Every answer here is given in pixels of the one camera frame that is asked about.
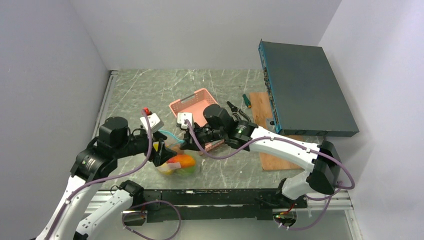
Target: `white wall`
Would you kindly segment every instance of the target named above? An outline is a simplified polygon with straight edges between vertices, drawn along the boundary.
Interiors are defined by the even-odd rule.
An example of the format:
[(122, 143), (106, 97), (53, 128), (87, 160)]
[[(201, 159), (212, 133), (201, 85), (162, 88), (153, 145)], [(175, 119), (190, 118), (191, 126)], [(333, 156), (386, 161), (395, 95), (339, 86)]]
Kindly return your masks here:
[(344, 0), (319, 43), (359, 134), (332, 138), (364, 239), (424, 236), (424, 4)]
[(25, 240), (58, 204), (109, 73), (68, 0), (2, 0), (0, 74), (0, 239)]
[(108, 69), (260, 69), (258, 45), (316, 46), (341, 0), (71, 0)]

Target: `wooden cutting board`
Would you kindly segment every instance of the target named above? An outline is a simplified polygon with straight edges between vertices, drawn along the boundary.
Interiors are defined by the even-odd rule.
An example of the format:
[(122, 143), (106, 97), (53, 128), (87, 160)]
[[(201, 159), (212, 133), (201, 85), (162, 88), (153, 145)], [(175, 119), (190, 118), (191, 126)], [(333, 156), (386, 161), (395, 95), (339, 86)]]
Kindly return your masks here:
[[(272, 118), (273, 114), (271, 112), (270, 99), (268, 93), (266, 92), (251, 92), (250, 93), (250, 102), (251, 110), (253, 114), (253, 121), (263, 127), (267, 128), (267, 119)], [(288, 138), (303, 141), (302, 136), (290, 135), (286, 136)], [(279, 157), (266, 154), (263, 152), (259, 153), (260, 162), (262, 164), (262, 169), (265, 171), (274, 171), (274, 170), (287, 170), (287, 169), (300, 169), (296, 164), (293, 164), (287, 160), (281, 159)]]

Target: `green screwdriver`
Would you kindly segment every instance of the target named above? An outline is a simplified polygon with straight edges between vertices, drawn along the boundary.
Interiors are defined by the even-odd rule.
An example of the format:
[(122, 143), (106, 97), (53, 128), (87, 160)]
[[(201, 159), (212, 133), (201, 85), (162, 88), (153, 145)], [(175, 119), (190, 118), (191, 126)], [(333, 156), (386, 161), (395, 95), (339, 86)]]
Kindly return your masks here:
[(244, 100), (244, 104), (246, 104), (246, 107), (250, 109), (252, 107), (252, 104), (248, 96), (246, 96), (246, 94), (243, 94), (243, 100)]

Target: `marble countertop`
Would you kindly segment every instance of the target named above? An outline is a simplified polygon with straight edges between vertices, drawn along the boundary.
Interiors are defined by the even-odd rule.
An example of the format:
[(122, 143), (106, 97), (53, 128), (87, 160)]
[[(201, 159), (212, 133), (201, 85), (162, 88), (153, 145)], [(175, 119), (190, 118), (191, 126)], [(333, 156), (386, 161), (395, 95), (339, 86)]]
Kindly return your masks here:
[[(131, 129), (140, 126), (140, 110), (148, 107), (165, 123), (162, 130), (172, 132), (179, 138), (183, 132), (176, 128), (176, 119), (169, 104), (183, 99), (194, 91), (206, 88), (215, 100), (230, 113), (226, 101), (232, 102), (252, 118), (252, 111), (244, 105), (242, 94), (265, 92), (264, 76), (259, 69), (129, 69), (118, 73), (113, 88), (107, 117), (120, 116), (128, 120)], [(319, 143), (317, 137), (308, 142)], [(217, 147), (211, 154), (224, 156), (234, 151), (226, 145)], [(145, 156), (122, 158), (118, 168), (110, 176), (122, 174), (141, 164)], [(198, 172), (190, 176), (163, 175), (148, 162), (140, 171), (124, 178), (108, 181), (103, 189), (130, 179), (145, 189), (245, 189), (276, 188), (283, 178), (293, 177), (301, 169), (263, 171), (259, 153), (241, 151), (224, 159), (215, 160), (204, 156), (197, 158)]]

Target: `pink basket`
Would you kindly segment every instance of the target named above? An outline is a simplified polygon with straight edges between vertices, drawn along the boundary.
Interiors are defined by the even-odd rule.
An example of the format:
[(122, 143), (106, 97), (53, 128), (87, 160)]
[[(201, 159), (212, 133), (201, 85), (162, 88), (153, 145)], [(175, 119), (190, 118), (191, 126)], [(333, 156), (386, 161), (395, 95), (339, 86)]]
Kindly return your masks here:
[[(190, 96), (171, 102), (169, 104), (169, 108), (175, 117), (178, 113), (192, 113), (194, 122), (199, 124), (200, 127), (203, 127), (207, 123), (205, 117), (203, 116), (203, 110), (212, 104), (218, 104), (218, 102), (206, 88), (201, 88)], [(224, 140), (214, 143), (207, 143), (205, 145), (205, 150), (210, 151), (221, 145), (223, 142)]]

